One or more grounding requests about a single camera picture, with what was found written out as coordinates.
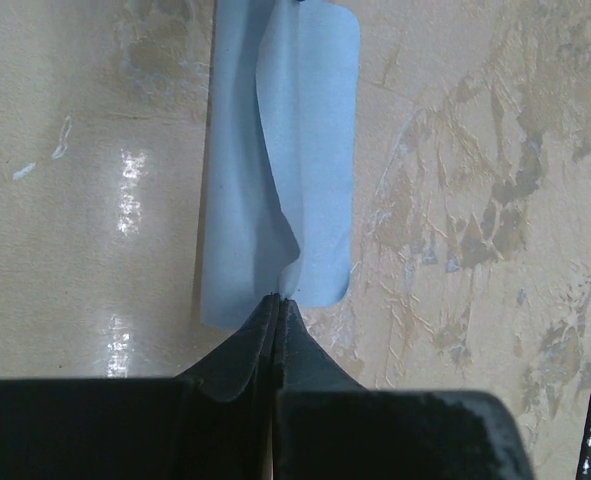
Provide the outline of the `light blue cleaning cloth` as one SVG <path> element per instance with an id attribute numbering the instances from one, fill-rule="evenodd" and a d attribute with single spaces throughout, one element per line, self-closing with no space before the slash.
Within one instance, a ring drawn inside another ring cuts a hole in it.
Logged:
<path id="1" fill-rule="evenodd" d="M 338 303 L 350 282 L 360 26 L 328 1 L 220 1 L 199 313 L 238 328 L 267 294 Z"/>

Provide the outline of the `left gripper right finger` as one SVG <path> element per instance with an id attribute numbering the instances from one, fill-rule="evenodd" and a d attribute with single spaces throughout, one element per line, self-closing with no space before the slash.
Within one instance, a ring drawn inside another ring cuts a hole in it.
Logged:
<path id="1" fill-rule="evenodd" d="M 277 479 L 531 479 L 513 417 L 470 390 L 369 390 L 281 305 L 273 417 Z"/>

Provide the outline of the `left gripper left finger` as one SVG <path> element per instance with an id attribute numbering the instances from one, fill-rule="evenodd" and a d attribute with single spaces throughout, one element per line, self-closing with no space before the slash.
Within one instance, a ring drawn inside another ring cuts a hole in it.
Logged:
<path id="1" fill-rule="evenodd" d="M 259 479 L 279 299 L 173 377 L 0 380 L 0 479 Z"/>

